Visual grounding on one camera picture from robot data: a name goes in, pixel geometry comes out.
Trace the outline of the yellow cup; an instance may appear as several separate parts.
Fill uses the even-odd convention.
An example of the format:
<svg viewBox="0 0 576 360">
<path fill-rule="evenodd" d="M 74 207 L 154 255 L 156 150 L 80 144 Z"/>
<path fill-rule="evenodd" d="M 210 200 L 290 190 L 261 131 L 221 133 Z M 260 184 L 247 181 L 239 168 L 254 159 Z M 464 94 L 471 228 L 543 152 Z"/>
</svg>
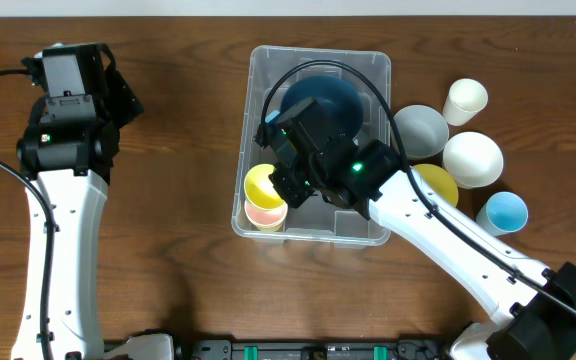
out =
<svg viewBox="0 0 576 360">
<path fill-rule="evenodd" d="M 246 199 L 261 209 L 274 209 L 284 204 L 269 178 L 274 170 L 272 164 L 259 164 L 252 167 L 244 178 Z"/>
<path fill-rule="evenodd" d="M 276 232 L 282 228 L 284 221 L 278 221 L 273 224 L 261 224 L 257 222 L 252 222 L 252 225 L 262 232 Z"/>
</svg>

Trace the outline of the pink cup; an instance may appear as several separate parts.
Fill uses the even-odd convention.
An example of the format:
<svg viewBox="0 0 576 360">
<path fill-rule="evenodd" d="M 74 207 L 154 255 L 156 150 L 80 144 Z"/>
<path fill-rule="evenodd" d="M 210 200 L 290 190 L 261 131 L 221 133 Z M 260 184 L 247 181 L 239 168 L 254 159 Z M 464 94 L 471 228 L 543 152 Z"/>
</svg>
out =
<svg viewBox="0 0 576 360">
<path fill-rule="evenodd" d="M 276 226 L 285 219 L 288 212 L 288 206 L 282 204 L 274 209 L 262 210 L 249 201 L 245 201 L 244 210 L 248 220 L 254 225 L 271 227 Z"/>
</svg>

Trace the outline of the dark blue bowl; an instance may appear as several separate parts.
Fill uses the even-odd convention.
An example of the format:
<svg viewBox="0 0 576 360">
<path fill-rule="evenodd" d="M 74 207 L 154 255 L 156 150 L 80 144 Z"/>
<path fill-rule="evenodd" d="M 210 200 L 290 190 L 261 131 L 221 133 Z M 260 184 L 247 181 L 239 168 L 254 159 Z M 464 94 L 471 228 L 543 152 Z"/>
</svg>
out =
<svg viewBox="0 0 576 360">
<path fill-rule="evenodd" d="M 290 86 L 284 94 L 280 111 L 285 112 L 301 100 L 313 97 L 351 137 L 355 137 L 364 120 L 363 106 L 357 91 L 348 82 L 332 76 L 316 75 Z"/>
</svg>

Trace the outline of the grey small bowl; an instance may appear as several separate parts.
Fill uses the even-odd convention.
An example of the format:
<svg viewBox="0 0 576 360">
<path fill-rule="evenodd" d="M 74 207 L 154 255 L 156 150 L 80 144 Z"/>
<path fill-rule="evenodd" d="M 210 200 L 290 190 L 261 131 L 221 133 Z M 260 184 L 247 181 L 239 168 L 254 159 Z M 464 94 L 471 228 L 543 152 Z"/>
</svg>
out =
<svg viewBox="0 0 576 360">
<path fill-rule="evenodd" d="M 406 106 L 394 115 L 394 120 L 409 160 L 433 157 L 449 140 L 447 122 L 429 106 Z"/>
</svg>

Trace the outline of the yellow small bowl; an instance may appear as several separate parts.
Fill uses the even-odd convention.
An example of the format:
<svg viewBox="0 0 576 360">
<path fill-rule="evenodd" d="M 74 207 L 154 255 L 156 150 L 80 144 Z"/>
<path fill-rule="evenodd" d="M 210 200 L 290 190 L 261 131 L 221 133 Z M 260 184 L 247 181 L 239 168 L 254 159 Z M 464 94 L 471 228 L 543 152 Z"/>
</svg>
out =
<svg viewBox="0 0 576 360">
<path fill-rule="evenodd" d="M 413 166 L 424 179 L 446 202 L 453 207 L 458 205 L 459 190 L 455 180 L 442 167 L 432 164 L 417 164 Z"/>
</svg>

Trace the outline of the white small bowl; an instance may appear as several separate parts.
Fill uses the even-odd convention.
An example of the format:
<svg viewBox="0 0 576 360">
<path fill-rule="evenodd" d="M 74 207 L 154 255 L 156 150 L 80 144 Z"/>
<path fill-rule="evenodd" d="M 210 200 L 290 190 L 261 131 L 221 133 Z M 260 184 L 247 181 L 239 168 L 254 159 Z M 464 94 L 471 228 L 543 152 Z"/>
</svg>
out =
<svg viewBox="0 0 576 360">
<path fill-rule="evenodd" d="M 446 143 L 442 165 L 460 188 L 480 188 L 500 178 L 504 157 L 501 148 L 488 136 L 463 132 Z"/>
</svg>

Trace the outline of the cream cup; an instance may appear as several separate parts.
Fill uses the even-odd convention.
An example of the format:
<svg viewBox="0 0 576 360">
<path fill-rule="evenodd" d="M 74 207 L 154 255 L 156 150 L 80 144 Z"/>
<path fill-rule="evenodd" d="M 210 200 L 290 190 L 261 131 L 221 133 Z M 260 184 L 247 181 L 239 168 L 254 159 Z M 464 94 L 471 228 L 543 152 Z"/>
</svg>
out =
<svg viewBox="0 0 576 360">
<path fill-rule="evenodd" d="M 451 126 L 462 126 L 488 104 L 486 88 L 477 80 L 462 78 L 449 88 L 442 115 Z"/>
</svg>

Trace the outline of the light blue cup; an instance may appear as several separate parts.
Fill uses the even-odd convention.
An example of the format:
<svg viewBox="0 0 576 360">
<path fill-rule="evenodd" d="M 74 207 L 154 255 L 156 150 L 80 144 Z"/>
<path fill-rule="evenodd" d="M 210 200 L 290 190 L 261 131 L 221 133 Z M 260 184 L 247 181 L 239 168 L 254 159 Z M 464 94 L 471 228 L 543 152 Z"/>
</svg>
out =
<svg viewBox="0 0 576 360">
<path fill-rule="evenodd" d="M 476 223 L 492 236 L 521 230 L 528 222 L 529 212 L 521 197 L 511 192 L 492 195 L 476 216 Z"/>
</svg>

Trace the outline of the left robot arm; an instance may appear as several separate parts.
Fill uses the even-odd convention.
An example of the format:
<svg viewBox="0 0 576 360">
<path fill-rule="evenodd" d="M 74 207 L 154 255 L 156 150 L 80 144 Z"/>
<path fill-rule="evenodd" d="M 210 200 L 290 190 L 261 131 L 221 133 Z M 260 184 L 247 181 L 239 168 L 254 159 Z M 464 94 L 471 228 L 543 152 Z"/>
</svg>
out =
<svg viewBox="0 0 576 360">
<path fill-rule="evenodd" d="M 56 44 L 23 61 L 44 94 L 17 142 L 30 214 L 14 359 L 172 359 L 171 335 L 104 342 L 98 236 L 120 130 L 143 111 L 104 43 Z"/>
</svg>

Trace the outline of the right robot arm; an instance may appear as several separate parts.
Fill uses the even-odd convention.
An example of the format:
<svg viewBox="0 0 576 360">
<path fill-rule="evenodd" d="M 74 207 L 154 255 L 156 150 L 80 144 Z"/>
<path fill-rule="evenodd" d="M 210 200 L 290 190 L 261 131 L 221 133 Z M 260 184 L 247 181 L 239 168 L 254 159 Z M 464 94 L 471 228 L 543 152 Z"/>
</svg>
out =
<svg viewBox="0 0 576 360">
<path fill-rule="evenodd" d="M 403 237 L 488 314 L 447 348 L 451 359 L 570 359 L 576 353 L 576 266 L 554 271 L 448 204 L 390 146 L 358 146 L 314 98 L 263 118 L 254 138 L 278 162 L 270 179 L 290 206 L 314 192 Z"/>
</svg>

